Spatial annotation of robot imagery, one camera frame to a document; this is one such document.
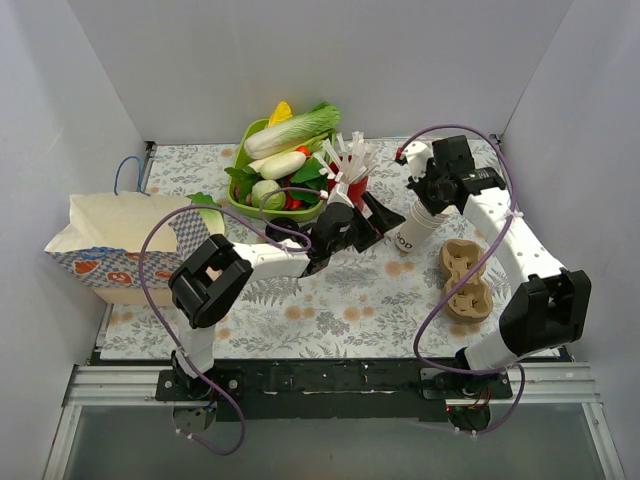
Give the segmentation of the stack of white paper cups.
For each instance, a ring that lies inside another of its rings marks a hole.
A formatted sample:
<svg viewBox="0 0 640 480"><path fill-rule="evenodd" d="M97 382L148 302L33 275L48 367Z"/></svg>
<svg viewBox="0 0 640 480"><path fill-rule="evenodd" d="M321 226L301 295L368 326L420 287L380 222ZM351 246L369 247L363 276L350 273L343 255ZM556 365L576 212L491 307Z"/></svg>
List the stack of white paper cups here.
<svg viewBox="0 0 640 480"><path fill-rule="evenodd" d="M455 207L448 206L442 212L432 215L420 200L416 200L396 234L396 247L406 253L414 251L454 212Z"/></svg>

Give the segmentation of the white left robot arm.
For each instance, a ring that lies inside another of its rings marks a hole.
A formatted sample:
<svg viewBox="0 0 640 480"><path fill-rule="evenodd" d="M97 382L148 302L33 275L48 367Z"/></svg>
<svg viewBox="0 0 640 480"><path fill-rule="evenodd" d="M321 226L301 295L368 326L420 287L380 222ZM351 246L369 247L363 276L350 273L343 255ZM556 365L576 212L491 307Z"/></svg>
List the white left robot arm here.
<svg viewBox="0 0 640 480"><path fill-rule="evenodd" d="M200 400L211 392L215 325L246 284L314 275L329 265L335 253L349 247L363 252L405 221L370 193L364 193L363 200L369 216L355 206L334 202L311 224L274 219L266 228L274 244L232 243L214 234L187 257L168 285L174 305L185 317L173 364L182 371L178 387L188 398Z"/></svg>

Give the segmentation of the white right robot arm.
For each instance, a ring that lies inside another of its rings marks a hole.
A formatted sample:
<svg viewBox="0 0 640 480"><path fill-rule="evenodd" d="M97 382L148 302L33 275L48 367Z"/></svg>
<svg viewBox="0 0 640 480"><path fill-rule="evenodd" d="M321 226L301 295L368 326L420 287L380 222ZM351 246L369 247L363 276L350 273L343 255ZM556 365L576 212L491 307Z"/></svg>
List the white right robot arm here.
<svg viewBox="0 0 640 480"><path fill-rule="evenodd" d="M582 270L570 271L551 255L525 222L507 169L476 166L468 140L459 135L411 152L410 139L396 161L408 165L408 189L436 215L452 206L484 236L507 274L512 297L498 327L460 350L452 372L454 389L475 397L489 375L542 350L579 340L584 331L592 284Z"/></svg>

